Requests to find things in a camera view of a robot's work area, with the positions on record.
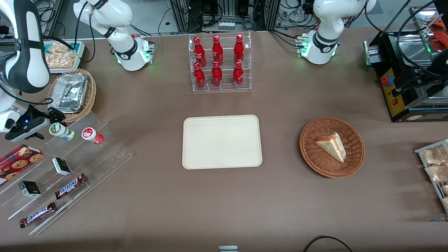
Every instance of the yellow panel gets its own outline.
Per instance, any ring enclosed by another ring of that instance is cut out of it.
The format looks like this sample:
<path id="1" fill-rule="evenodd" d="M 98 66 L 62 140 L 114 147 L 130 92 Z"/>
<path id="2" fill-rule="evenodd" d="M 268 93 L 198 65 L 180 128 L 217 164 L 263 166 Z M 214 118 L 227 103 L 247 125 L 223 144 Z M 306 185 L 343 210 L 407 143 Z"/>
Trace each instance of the yellow panel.
<path id="1" fill-rule="evenodd" d="M 379 79 L 381 81 L 381 79 L 387 75 L 391 75 L 393 78 L 395 78 L 395 75 L 393 74 L 392 68 L 389 69 L 383 76 L 381 76 L 381 78 Z M 395 89 L 395 83 L 392 82 L 392 85 L 389 87 L 386 87 L 385 85 L 381 85 L 383 87 L 384 90 L 384 96 L 386 97 L 386 102 L 388 104 L 389 107 L 389 111 L 391 112 L 391 115 L 394 117 L 396 115 L 398 115 L 400 112 L 402 112 L 405 109 L 405 103 L 403 102 L 403 98 L 401 97 L 401 95 L 399 95 L 398 97 L 393 97 L 392 95 L 392 90 Z M 397 99 L 398 103 L 395 105 L 392 105 L 392 101 L 394 99 Z"/>

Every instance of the brown tablecloth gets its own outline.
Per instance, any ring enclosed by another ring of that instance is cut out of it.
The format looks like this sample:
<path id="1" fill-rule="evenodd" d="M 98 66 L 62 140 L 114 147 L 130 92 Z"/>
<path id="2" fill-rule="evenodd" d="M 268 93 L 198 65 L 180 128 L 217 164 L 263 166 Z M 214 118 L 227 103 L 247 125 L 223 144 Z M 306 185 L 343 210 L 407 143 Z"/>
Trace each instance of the brown tablecloth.
<path id="1" fill-rule="evenodd" d="M 379 81 L 364 66 L 362 42 L 375 35 L 347 29 L 331 61 L 313 65 L 253 32 L 253 88 L 236 93 L 192 92 L 188 36 L 163 37 L 154 64 L 137 72 L 97 40 L 95 59 L 83 65 L 98 86 L 93 110 L 135 156 L 38 236 L 0 211 L 0 251 L 212 252 L 234 244 L 285 252 L 317 235 L 354 251 L 447 250 L 448 223 L 430 222 L 444 210 L 413 150 L 448 138 L 448 123 L 390 122 Z M 261 166 L 182 167 L 186 118 L 239 114 L 259 118 Z M 321 116 L 346 120 L 362 136 L 366 159 L 352 177 L 322 177 L 299 154 L 302 127 Z M 3 155 L 17 144 L 1 146 Z M 321 240 L 312 248 L 342 246 Z"/>

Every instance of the acrylic display stand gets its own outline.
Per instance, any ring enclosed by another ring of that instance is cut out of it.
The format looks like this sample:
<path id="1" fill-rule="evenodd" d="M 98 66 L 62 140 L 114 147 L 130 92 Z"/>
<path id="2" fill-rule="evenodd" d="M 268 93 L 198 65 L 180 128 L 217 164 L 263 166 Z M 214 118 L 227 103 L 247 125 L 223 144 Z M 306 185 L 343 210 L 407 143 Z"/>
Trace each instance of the acrylic display stand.
<path id="1" fill-rule="evenodd" d="M 69 126 L 69 129 L 75 132 L 73 140 L 65 141 L 61 137 L 54 137 L 40 148 L 44 154 L 40 163 L 34 164 L 0 187 L 1 210 L 7 214 L 10 221 L 17 223 L 17 228 L 20 228 L 19 222 L 22 218 L 34 214 L 54 201 L 57 207 L 56 212 L 49 213 L 26 227 L 30 235 L 39 234 L 132 157 L 132 154 L 112 135 L 106 125 L 107 123 L 93 112 L 88 113 Z M 104 141 L 101 144 L 85 141 L 81 137 L 81 132 L 87 127 L 96 129 L 104 136 Z M 56 173 L 52 164 L 54 157 L 67 161 L 72 171 L 69 176 Z M 61 199 L 56 200 L 54 193 L 82 173 L 87 180 Z M 34 199 L 24 197 L 18 185 L 22 180 L 36 182 L 41 195 Z"/>
<path id="2" fill-rule="evenodd" d="M 242 69 L 244 71 L 243 75 L 243 85 L 240 88 L 235 88 L 233 86 L 233 70 L 235 69 L 234 55 L 233 55 L 233 47 L 235 46 L 237 40 L 237 34 L 243 35 L 243 44 L 244 44 L 244 60 L 242 62 Z M 241 89 L 251 89 L 252 87 L 252 78 L 251 78 L 251 41 L 250 41 L 250 32 L 229 32 L 229 33 L 219 33 L 220 41 L 223 46 L 224 52 L 224 64 L 221 66 L 223 72 L 223 83 L 221 87 L 215 87 L 212 82 L 211 70 L 213 69 L 213 36 L 215 34 L 197 34 L 190 35 L 189 44 L 188 44 L 188 52 L 190 55 L 190 71 L 191 71 L 191 82 L 193 91 L 219 91 L 219 90 L 241 90 Z M 194 68 L 193 64 L 196 62 L 196 58 L 194 57 L 194 43 L 193 38 L 199 37 L 201 39 L 201 44 L 205 49 L 205 58 L 207 59 L 207 66 L 202 68 L 205 74 L 205 89 L 198 89 L 196 85 L 196 81 L 194 79 Z"/>
<path id="3" fill-rule="evenodd" d="M 418 154 L 418 156 L 419 156 L 420 159 L 422 160 L 422 163 L 423 163 L 423 165 L 425 166 L 425 171 L 426 171 L 426 173 L 428 173 L 428 168 L 429 168 L 431 165 L 428 164 L 428 163 L 425 161 L 425 159 L 423 158 L 422 151 L 427 150 L 427 149 L 432 149 L 432 148 L 437 147 L 437 146 L 439 146 L 439 145 L 442 145 L 442 146 L 445 148 L 445 151 L 448 153 L 448 139 L 447 139 L 447 140 L 444 140 L 444 141 L 440 141 L 440 142 L 434 143 L 434 144 L 431 144 L 431 145 L 428 145 L 428 146 L 425 146 L 425 147 L 423 147 L 423 148 L 420 148 L 420 149 L 417 149 L 417 150 L 414 151 L 415 153 Z M 432 180 L 431 180 L 431 182 L 432 182 L 432 184 L 434 185 L 435 191 L 437 192 L 437 195 L 439 196 L 440 201 L 442 201 L 442 199 L 443 199 L 444 197 L 447 197 L 447 195 L 444 194 L 444 192 L 442 191 L 442 188 L 441 188 L 441 187 L 444 186 L 444 185 L 446 185 L 446 184 L 448 184 L 448 182 L 433 182 Z M 442 205 L 443 205 L 444 208 L 445 208 L 445 212 L 448 213 L 448 208 L 445 206 L 445 204 L 442 203 Z"/>

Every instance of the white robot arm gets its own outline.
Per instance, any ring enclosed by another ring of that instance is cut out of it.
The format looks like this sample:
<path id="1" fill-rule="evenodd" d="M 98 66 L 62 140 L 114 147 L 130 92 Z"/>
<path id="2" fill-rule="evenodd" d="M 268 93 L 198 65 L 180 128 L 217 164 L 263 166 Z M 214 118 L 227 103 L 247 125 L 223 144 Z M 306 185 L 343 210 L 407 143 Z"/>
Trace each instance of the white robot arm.
<path id="1" fill-rule="evenodd" d="M 50 81 L 44 56 L 40 18 L 31 0 L 0 0 L 0 10 L 14 27 L 15 53 L 0 52 L 0 132 L 18 142 L 49 124 L 16 90 L 36 93 Z"/>
<path id="2" fill-rule="evenodd" d="M 118 62 L 128 71 L 136 71 L 152 60 L 148 41 L 134 38 L 127 30 L 132 23 L 132 11 L 121 0 L 80 0 L 73 5 L 80 21 L 92 26 L 107 38 Z"/>
<path id="3" fill-rule="evenodd" d="M 341 18 L 358 15 L 364 6 L 369 12 L 375 4 L 376 0 L 315 0 L 313 11 L 320 18 L 320 25 L 317 31 L 302 35 L 301 56 L 317 65 L 330 61 L 344 30 Z"/>

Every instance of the emergency stop button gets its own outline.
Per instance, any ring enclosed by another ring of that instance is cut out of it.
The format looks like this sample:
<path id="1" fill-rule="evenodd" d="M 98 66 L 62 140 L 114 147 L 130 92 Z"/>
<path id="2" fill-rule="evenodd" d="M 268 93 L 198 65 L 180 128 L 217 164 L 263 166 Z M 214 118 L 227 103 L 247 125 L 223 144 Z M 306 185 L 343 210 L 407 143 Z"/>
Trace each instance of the emergency stop button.
<path id="1" fill-rule="evenodd" d="M 381 78 L 381 84 L 385 85 L 386 87 L 390 87 L 392 83 L 393 83 L 393 77 L 390 74 Z"/>

